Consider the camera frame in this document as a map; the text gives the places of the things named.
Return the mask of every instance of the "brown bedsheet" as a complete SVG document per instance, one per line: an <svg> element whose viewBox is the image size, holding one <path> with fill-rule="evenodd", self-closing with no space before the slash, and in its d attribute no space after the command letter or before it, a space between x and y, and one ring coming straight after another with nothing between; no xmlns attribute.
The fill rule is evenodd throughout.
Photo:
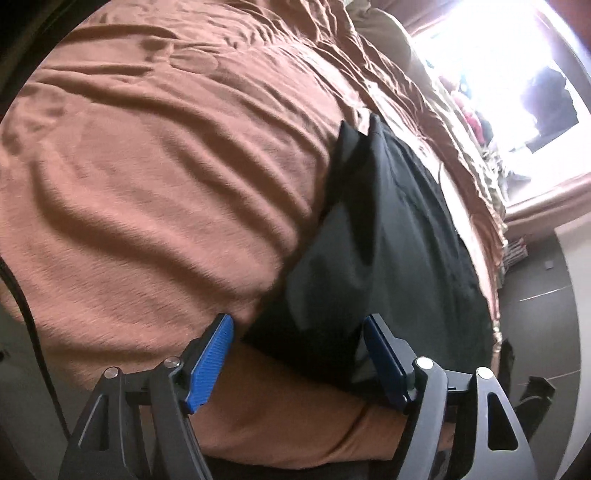
<svg viewBox="0 0 591 480"><path fill-rule="evenodd" d="M442 172L496 316L501 239L474 178L338 0L112 0L85 21L0 127L0 252L50 363L91 387L218 312L243 332L314 235L341 120L370 111ZM207 454L285 468L391 458L404 425L240 344L192 421Z"/></svg>

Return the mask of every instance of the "silver screw head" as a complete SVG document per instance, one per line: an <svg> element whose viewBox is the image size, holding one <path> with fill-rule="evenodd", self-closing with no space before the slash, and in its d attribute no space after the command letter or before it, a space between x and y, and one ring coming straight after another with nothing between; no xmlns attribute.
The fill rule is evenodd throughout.
<svg viewBox="0 0 591 480"><path fill-rule="evenodd" d="M164 361L164 366L166 368L177 368L181 364L181 359L177 356L169 356Z"/></svg>
<svg viewBox="0 0 591 480"><path fill-rule="evenodd" d="M495 376L492 370L487 367L478 367L476 369L476 373L479 377L484 378L485 380L490 380L492 377Z"/></svg>
<svg viewBox="0 0 591 480"><path fill-rule="evenodd" d="M431 370L433 368L433 360L426 356L420 356L417 358L417 365L423 370Z"/></svg>
<svg viewBox="0 0 591 480"><path fill-rule="evenodd" d="M109 379L115 378L117 375L119 375L119 369L117 367L109 367L104 373L105 378Z"/></svg>

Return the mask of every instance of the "black clamp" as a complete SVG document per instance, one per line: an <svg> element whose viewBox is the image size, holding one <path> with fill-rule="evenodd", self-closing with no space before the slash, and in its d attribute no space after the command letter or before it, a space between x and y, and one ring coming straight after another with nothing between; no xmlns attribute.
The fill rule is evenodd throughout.
<svg viewBox="0 0 591 480"><path fill-rule="evenodd" d="M382 318L365 319L363 337L391 404L408 414L392 480L428 480L446 409L457 410L447 477L454 480L537 480L515 412L492 371L468 375L417 357ZM180 357L151 371L108 368L76 424L59 480L212 480L188 415L203 405L233 338L221 314ZM139 407L151 406L158 462L145 454Z"/></svg>
<svg viewBox="0 0 591 480"><path fill-rule="evenodd" d="M68 443L59 480L211 480L189 414L207 402L232 343L233 320L220 314L180 357L150 371L105 370ZM159 471L150 472L140 406L151 406Z"/></svg>
<svg viewBox="0 0 591 480"><path fill-rule="evenodd" d="M530 446L490 369L450 372L417 357L377 314L365 319L363 338L389 401L409 415L394 479L430 478L446 407L453 405L457 423L446 478L537 480Z"/></svg>

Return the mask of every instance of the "red fabric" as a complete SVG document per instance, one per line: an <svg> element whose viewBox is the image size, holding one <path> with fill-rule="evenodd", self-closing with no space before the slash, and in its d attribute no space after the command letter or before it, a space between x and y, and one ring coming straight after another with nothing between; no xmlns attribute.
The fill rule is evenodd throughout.
<svg viewBox="0 0 591 480"><path fill-rule="evenodd" d="M462 92L458 91L452 92L452 98L466 118L466 122L468 122L468 125L472 128L478 143L484 145L486 141L484 140L484 134L482 132L482 124L480 123L480 119L476 116L476 112L472 108L469 98Z"/></svg>

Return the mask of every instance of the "black cable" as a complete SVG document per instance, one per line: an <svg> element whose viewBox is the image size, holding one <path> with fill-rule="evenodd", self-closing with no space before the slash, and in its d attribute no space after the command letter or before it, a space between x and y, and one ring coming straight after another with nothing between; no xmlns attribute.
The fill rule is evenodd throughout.
<svg viewBox="0 0 591 480"><path fill-rule="evenodd" d="M39 334L37 333L37 327L35 326L35 319L33 318L33 314L31 313L31 309L29 308L29 304L27 303L27 299L25 298L25 294L23 293L21 286L18 284L14 274L10 268L8 268L8 265L6 265L6 262L1 256L0 278L2 278L2 281L8 287L8 290L12 294L15 302L17 302L18 309L20 310L22 318L25 321L27 332L29 334L29 338L31 339L31 346L33 347L33 352L35 353L37 366L39 367L41 376L43 377L43 381L47 387L47 392L49 393L51 401L53 402L53 408L56 411L57 419L60 422L64 437L66 437L66 440L70 440L70 430L68 429L68 425L66 423L66 417L64 416L64 411L61 409L60 400L57 398L56 388L53 385L51 375L47 369L45 357L43 356L43 350L41 350L41 342L39 341Z"/></svg>

